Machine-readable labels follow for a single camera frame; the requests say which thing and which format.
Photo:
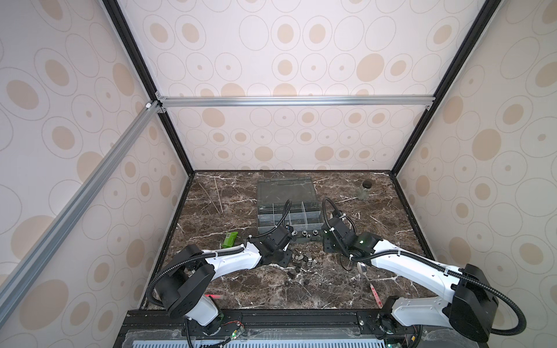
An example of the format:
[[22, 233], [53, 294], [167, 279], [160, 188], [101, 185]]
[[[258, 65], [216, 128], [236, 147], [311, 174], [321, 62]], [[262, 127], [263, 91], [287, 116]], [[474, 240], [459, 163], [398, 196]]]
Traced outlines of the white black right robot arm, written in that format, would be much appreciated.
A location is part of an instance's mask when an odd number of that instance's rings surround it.
[[354, 265], [370, 265], [395, 273], [428, 289], [433, 297], [390, 297], [384, 303], [383, 326], [451, 328], [467, 339], [485, 343], [490, 336], [516, 336], [525, 331], [521, 308], [491, 287], [483, 271], [436, 262], [404, 250], [380, 236], [358, 233], [351, 217], [329, 198], [321, 204], [324, 216], [323, 248], [339, 252]]

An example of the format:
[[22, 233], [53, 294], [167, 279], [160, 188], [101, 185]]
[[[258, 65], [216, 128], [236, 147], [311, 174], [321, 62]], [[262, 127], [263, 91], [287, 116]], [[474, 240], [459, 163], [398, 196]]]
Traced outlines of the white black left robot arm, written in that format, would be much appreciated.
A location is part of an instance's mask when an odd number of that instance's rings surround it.
[[223, 314], [205, 292], [217, 278], [237, 271], [247, 271], [266, 265], [286, 267], [292, 252], [288, 250], [293, 227], [286, 218], [292, 201], [287, 200], [281, 218], [275, 226], [243, 244], [203, 251], [188, 245], [155, 275], [147, 286], [149, 302], [165, 309], [172, 319], [185, 318], [213, 331], [223, 320]]

